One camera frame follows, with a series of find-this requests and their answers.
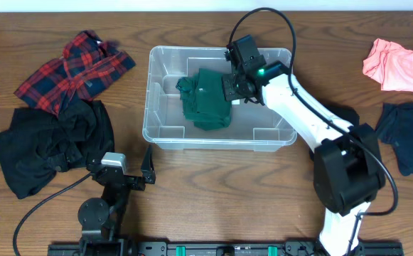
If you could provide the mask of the dark green garment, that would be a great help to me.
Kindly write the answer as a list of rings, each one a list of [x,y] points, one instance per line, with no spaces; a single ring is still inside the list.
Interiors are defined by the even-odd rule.
[[[183,103],[183,115],[205,131],[222,129],[232,121],[232,104],[222,92],[222,73],[201,68],[190,77],[180,78],[176,88]]]

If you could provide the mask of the black banded garment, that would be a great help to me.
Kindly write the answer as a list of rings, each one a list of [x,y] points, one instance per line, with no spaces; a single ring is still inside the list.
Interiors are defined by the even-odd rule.
[[[352,107],[337,104],[325,104],[324,107],[337,117],[350,122],[354,127],[360,124],[360,116]]]

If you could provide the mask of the pink garment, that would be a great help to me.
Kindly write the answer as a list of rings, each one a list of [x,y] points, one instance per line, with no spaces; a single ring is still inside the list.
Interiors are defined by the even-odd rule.
[[[413,50],[378,38],[363,61],[363,74],[382,91],[413,92]]]

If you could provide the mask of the navy blue garment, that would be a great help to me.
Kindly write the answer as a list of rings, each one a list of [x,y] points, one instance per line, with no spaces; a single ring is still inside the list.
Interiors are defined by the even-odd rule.
[[[383,143],[392,146],[400,173],[413,174],[413,102],[385,103],[375,130]]]

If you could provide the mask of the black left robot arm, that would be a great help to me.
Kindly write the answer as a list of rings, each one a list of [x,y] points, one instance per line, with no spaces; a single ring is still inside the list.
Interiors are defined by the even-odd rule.
[[[124,154],[107,152],[94,159],[87,170],[92,180],[104,187],[99,198],[86,200],[79,208],[78,220],[82,226],[80,255],[137,255],[134,243],[120,235],[124,214],[132,191],[144,191],[154,184],[156,174],[149,146],[141,163],[141,175],[126,174]]]

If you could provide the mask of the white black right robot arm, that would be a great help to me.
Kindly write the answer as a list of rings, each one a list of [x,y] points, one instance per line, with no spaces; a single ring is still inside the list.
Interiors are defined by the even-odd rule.
[[[332,113],[277,61],[233,68],[222,77],[227,101],[249,100],[283,117],[313,152],[313,186],[326,208],[317,254],[351,255],[359,245],[363,217],[385,186],[387,169],[368,124],[354,125]]]

